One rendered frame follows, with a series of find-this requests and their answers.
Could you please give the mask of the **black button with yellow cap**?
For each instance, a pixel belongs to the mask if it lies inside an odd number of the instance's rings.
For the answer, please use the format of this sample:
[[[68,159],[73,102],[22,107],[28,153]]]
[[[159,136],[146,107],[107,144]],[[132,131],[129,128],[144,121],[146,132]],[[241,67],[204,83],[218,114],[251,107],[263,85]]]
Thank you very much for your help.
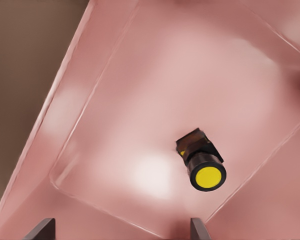
[[[199,128],[178,139],[176,151],[182,157],[190,183],[196,190],[211,192],[225,183],[227,171],[224,160]]]

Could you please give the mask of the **pink plastic box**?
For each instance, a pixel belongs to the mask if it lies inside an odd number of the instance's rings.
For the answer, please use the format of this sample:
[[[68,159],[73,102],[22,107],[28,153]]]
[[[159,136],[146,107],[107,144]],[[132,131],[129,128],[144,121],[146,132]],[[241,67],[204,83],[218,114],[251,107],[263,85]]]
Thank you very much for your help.
[[[226,169],[195,189],[176,141]],[[300,239],[300,0],[91,0],[0,201],[0,240]]]

